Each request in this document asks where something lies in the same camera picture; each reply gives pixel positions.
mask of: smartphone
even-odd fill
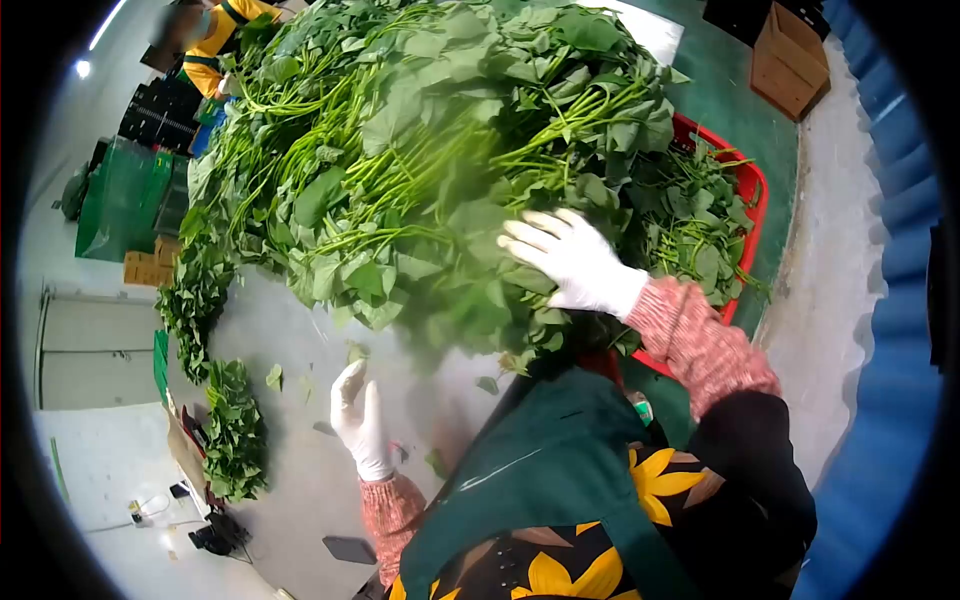
[[[324,538],[324,546],[338,561],[360,564],[376,564],[376,554],[373,548],[363,538],[341,538],[339,536],[327,536]]]

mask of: green floor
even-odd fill
[[[677,111],[719,134],[766,175],[770,199],[751,275],[771,283],[777,276],[793,213],[797,182],[797,126],[750,90],[751,49],[701,17],[696,0],[624,0],[685,27],[673,65],[693,79],[677,85],[670,100]],[[744,290],[733,324],[753,336],[767,299]],[[654,405],[670,443],[685,446],[693,430],[689,395],[676,381],[636,360],[622,362],[624,381]]]

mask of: gray table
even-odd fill
[[[251,532],[253,565],[269,584],[298,600],[350,598],[373,567],[334,561],[321,538],[365,535],[356,471],[340,441],[314,427],[329,420],[329,390],[346,365],[348,340],[372,351],[368,378],[379,383],[391,439],[409,452],[399,470],[427,500],[444,481],[426,455],[437,448],[452,468],[513,376],[501,377],[500,394],[491,396],[474,381],[499,374],[496,357],[469,359],[460,352],[448,355],[436,372],[417,373],[390,328],[373,333],[354,321],[337,329],[321,307],[308,310],[282,281],[249,267],[241,273],[245,285],[234,281],[230,287],[210,349],[213,356],[247,365],[269,427],[270,489],[231,509]],[[186,381],[176,352],[172,343],[170,393],[192,415],[205,415],[204,391]],[[283,367],[280,394],[264,381],[274,363]]]

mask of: face mask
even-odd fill
[[[210,11],[203,11],[200,15],[200,19],[197,21],[197,24],[194,26],[193,30],[186,36],[185,42],[186,47],[190,48],[196,46],[198,43],[206,38],[206,30],[210,28]]]

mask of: yellow shirt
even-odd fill
[[[272,7],[269,4],[264,4],[260,2],[260,0],[225,1],[229,1],[233,9],[249,21],[253,21],[264,12],[272,14],[274,21],[280,17],[280,9]],[[233,19],[224,11],[222,6],[218,4],[213,7],[211,12],[217,16],[217,31],[213,33],[213,36],[203,40],[191,50],[187,50],[187,56],[205,57],[208,59],[216,57],[220,49],[227,43],[227,39],[233,34],[233,30],[236,29],[236,23],[233,22]],[[206,98],[210,98],[217,92],[217,85],[219,85],[220,80],[223,79],[223,76],[216,69],[212,69],[205,64],[199,64],[198,62],[185,62],[183,64],[183,71],[186,72],[187,77],[190,78],[193,85],[195,85]]]

